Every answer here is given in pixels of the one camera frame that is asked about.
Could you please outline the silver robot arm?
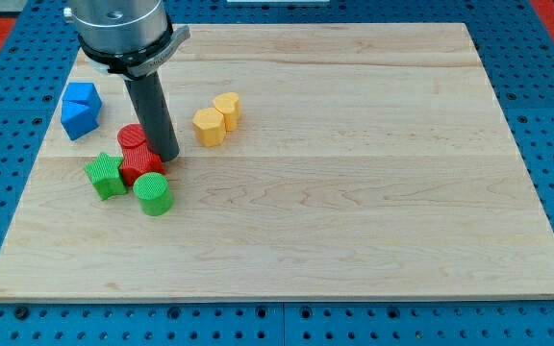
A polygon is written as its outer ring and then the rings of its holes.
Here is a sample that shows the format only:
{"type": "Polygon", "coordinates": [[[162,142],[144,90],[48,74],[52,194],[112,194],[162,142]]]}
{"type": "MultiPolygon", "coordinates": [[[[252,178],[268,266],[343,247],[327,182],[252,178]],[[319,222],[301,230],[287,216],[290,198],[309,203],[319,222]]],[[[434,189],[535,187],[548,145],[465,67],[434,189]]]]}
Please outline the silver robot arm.
{"type": "Polygon", "coordinates": [[[69,0],[63,17],[96,68],[126,80],[156,72],[190,38],[189,26],[172,26],[163,0],[69,0]]]}

